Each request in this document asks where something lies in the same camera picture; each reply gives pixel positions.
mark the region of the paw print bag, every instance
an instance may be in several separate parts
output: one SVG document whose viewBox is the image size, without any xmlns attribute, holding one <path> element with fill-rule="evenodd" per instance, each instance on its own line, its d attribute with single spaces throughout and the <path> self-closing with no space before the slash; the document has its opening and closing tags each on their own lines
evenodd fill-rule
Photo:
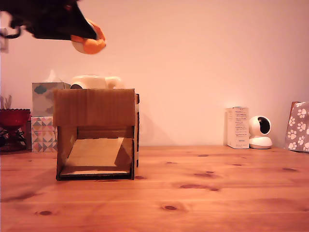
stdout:
<svg viewBox="0 0 309 232">
<path fill-rule="evenodd" d="M 294 104 L 285 136 L 285 148 L 309 152 L 309 102 Z"/>
</svg>

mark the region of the wooden table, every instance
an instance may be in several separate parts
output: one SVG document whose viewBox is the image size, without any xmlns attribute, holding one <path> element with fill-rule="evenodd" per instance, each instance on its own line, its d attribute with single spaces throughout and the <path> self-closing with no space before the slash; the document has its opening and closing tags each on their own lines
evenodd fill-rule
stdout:
<svg viewBox="0 0 309 232">
<path fill-rule="evenodd" d="M 55 153 L 1 155 L 1 232 L 103 231 L 309 231 L 309 155 L 142 147 L 134 181 L 56 181 Z"/>
</svg>

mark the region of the toy hand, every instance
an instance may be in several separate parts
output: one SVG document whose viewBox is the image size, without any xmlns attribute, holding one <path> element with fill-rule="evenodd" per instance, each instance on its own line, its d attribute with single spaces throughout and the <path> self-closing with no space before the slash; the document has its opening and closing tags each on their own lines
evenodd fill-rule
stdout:
<svg viewBox="0 0 309 232">
<path fill-rule="evenodd" d="M 97 24 L 95 24 L 89 19 L 87 19 L 87 21 L 94 28 L 95 32 L 98 35 L 98 38 L 96 40 L 93 40 L 71 35 L 71 40 L 73 46 L 77 51 L 93 55 L 100 52 L 103 48 L 105 48 L 106 39 L 101 28 Z"/>
</svg>

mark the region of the white product box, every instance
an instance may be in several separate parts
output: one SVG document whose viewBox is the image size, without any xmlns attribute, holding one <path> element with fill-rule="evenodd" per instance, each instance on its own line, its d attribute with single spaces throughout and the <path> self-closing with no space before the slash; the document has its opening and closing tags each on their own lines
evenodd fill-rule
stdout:
<svg viewBox="0 0 309 232">
<path fill-rule="evenodd" d="M 249 109 L 227 109 L 227 145 L 232 148 L 249 148 Z"/>
</svg>

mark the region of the security camera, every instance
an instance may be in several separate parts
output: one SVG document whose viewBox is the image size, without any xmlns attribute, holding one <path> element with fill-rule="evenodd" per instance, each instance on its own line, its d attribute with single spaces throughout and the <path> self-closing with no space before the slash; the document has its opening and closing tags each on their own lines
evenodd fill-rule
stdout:
<svg viewBox="0 0 309 232">
<path fill-rule="evenodd" d="M 268 135 L 271 131 L 271 123 L 267 117 L 254 116 L 249 120 L 249 147 L 255 149 L 269 149 L 272 141 Z"/>
</svg>

